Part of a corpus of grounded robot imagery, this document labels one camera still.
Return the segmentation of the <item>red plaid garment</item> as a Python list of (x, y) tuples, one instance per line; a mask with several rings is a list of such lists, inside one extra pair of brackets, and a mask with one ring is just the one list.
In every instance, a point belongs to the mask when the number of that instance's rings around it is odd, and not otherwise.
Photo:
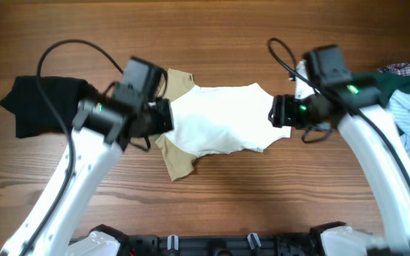
[(410, 77), (410, 63), (395, 63), (377, 69), (379, 73), (388, 73)]

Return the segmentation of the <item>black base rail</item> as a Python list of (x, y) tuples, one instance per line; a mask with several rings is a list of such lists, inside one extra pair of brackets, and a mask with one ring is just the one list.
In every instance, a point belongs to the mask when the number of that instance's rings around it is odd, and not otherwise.
[(324, 255), (309, 233), (260, 236), (116, 235), (99, 231), (71, 240), (66, 255)]

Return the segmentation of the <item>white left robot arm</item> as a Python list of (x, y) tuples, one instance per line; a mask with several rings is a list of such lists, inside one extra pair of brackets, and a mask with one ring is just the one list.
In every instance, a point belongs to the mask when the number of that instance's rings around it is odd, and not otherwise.
[(102, 226), (71, 240), (99, 183), (133, 138), (172, 130), (170, 102), (158, 94), (167, 71), (130, 59), (111, 96), (94, 94), (78, 103), (70, 142), (32, 211), (5, 242), (0, 255), (122, 255), (125, 235)]

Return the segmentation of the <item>black folded garment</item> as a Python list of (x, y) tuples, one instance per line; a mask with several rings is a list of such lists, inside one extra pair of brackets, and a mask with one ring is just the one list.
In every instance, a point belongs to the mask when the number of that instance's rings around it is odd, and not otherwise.
[[(98, 93), (86, 80), (65, 77), (42, 77), (43, 91), (51, 101), (68, 130), (81, 99)], [(61, 126), (41, 97), (34, 76), (18, 76), (11, 91), (0, 105), (15, 115), (16, 137), (24, 139), (46, 132), (61, 132)]]

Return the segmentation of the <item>white beige garment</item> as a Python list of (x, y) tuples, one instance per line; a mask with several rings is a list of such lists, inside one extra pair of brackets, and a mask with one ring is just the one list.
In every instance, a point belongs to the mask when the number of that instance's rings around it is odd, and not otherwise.
[(172, 181), (189, 175), (202, 156), (244, 149), (261, 153), (290, 137), (290, 127), (275, 128), (268, 121), (273, 96), (259, 84), (200, 87), (191, 73), (170, 69), (167, 74), (165, 97), (174, 128), (155, 143)]

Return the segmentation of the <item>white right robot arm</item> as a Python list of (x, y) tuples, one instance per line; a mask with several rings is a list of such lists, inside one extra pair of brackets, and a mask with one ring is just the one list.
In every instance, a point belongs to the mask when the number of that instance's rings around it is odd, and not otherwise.
[(364, 171), (383, 221), (384, 237), (344, 223), (312, 228), (319, 254), (410, 255), (410, 160), (376, 79), (353, 75), (334, 45), (306, 53), (304, 75), (275, 51), (270, 54), (312, 93), (304, 98), (276, 96), (269, 121), (274, 127), (294, 127), (306, 134), (339, 132)]

